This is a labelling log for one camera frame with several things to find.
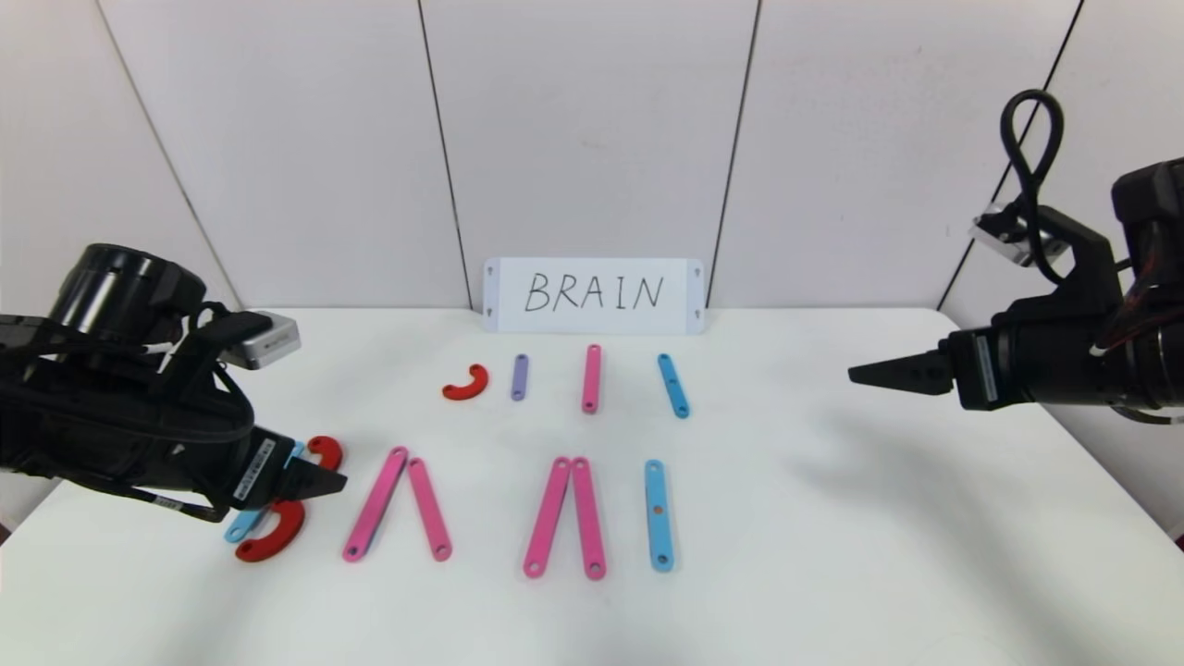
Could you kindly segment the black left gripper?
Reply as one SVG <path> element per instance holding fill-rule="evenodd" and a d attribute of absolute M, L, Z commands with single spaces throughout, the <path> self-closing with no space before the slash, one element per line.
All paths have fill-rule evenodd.
<path fill-rule="evenodd" d="M 245 438 L 179 444 L 165 457 L 165 489 L 202 497 L 212 510 L 260 510 L 275 499 L 333 497 L 348 478 L 333 457 L 291 457 L 297 441 L 256 425 Z"/>

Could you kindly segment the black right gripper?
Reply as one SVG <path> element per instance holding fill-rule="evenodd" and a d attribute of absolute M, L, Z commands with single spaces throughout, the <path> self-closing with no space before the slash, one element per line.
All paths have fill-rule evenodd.
<path fill-rule="evenodd" d="M 1003 313 L 986 327 L 948 337 L 948 357 L 931 350 L 852 366 L 847 378 L 927 396 L 958 388 L 961 405 L 972 412 L 1024 403 L 1126 406 L 1130 363 L 1090 356 L 1100 324 L 1098 315 Z"/>

